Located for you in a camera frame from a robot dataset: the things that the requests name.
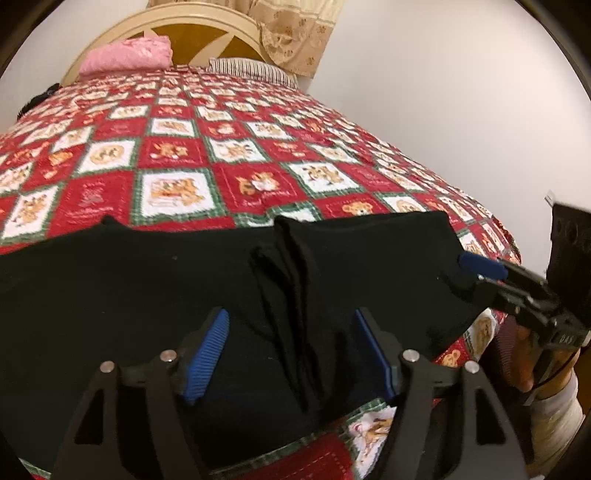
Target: striped pillow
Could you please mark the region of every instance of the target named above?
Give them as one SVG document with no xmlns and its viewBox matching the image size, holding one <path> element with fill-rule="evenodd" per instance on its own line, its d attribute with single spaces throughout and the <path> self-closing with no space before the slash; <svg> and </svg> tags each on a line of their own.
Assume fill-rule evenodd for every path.
<svg viewBox="0 0 591 480">
<path fill-rule="evenodd" d="M 242 59 L 210 59 L 208 73 L 244 77 L 261 82 L 276 83 L 290 88 L 298 88 L 295 75 L 288 74 L 279 67 L 258 60 Z"/>
</svg>

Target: bed frame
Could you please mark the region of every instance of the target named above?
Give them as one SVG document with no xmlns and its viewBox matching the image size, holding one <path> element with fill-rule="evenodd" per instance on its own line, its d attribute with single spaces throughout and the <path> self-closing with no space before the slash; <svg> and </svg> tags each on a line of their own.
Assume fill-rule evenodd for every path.
<svg viewBox="0 0 591 480">
<path fill-rule="evenodd" d="M 181 2 L 148 8 L 126 18 L 95 39 L 78 56 L 61 81 L 73 83 L 90 50 L 127 38 L 168 35 L 173 63 L 207 66 L 210 58 L 243 57 L 273 64 L 261 43 L 261 29 L 231 8 Z"/>
</svg>

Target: red fabric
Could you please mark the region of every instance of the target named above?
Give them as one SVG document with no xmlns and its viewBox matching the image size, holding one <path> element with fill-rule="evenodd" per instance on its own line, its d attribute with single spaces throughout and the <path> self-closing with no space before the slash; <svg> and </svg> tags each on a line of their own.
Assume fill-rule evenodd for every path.
<svg viewBox="0 0 591 480">
<path fill-rule="evenodd" d="M 334 433 L 239 480 L 354 480 L 349 451 Z"/>
</svg>

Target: lace curtain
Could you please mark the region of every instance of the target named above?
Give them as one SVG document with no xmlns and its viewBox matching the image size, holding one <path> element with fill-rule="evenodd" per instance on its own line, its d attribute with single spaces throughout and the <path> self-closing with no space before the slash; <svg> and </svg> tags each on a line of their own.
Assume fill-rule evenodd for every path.
<svg viewBox="0 0 591 480">
<path fill-rule="evenodd" d="M 150 0 L 148 7 L 178 0 Z M 313 77 L 345 0 L 207 0 L 257 21 L 262 45 L 288 72 Z"/>
</svg>

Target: cable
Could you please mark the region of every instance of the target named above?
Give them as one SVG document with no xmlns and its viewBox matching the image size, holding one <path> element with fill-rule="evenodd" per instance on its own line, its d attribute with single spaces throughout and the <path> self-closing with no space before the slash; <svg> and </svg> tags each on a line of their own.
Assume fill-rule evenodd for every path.
<svg viewBox="0 0 591 480">
<path fill-rule="evenodd" d="M 555 379 L 558 376 L 558 374 L 561 373 L 561 371 L 564 370 L 569 363 L 571 363 L 572 359 L 574 358 L 574 356 L 576 354 L 577 354 L 577 351 L 575 350 L 573 352 L 573 354 L 569 357 L 569 359 L 556 372 L 554 372 L 552 375 L 550 375 L 548 378 L 546 378 L 546 380 L 544 380 L 543 382 L 540 382 L 540 383 L 534 385 L 533 387 L 531 387 L 531 390 L 533 391 L 536 388 L 543 387 L 544 385 L 546 385 L 547 383 L 549 383 L 553 379 Z"/>
</svg>

